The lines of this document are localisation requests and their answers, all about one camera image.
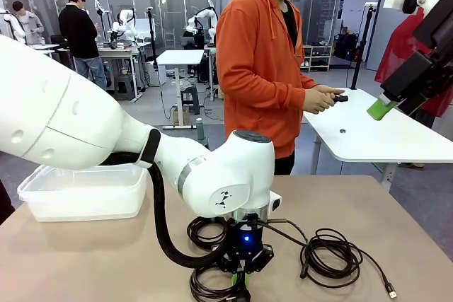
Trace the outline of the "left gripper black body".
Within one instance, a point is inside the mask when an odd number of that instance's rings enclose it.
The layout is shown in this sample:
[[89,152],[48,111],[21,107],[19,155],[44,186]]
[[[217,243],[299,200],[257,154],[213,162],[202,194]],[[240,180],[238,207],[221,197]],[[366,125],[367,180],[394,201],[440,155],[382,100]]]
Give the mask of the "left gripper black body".
[[231,259],[246,261],[263,249],[263,227],[248,225],[245,222],[236,223],[229,231],[228,256]]

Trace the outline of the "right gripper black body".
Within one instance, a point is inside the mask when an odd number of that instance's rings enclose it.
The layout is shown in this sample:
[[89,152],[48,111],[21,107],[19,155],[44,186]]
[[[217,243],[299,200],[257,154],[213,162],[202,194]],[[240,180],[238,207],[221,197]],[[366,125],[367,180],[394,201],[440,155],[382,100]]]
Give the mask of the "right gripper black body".
[[416,28],[414,37],[431,49],[416,53],[422,94],[433,97],[452,83],[452,0],[439,0]]

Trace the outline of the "person's left hand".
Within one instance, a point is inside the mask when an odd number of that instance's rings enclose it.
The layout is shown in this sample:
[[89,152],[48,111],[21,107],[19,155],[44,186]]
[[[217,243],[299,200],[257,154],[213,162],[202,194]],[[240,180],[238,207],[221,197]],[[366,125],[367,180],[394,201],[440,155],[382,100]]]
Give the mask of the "person's left hand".
[[313,87],[313,90],[329,95],[332,99],[334,99],[337,95],[342,95],[344,93],[343,89],[332,88],[326,85],[316,85]]

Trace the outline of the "person's right hand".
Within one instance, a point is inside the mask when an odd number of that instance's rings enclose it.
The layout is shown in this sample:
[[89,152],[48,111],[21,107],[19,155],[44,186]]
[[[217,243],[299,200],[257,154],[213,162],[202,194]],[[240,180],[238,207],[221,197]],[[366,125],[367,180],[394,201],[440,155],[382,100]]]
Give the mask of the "person's right hand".
[[334,106],[334,102],[329,95],[313,90],[313,88],[305,90],[303,111],[316,115],[332,106]]

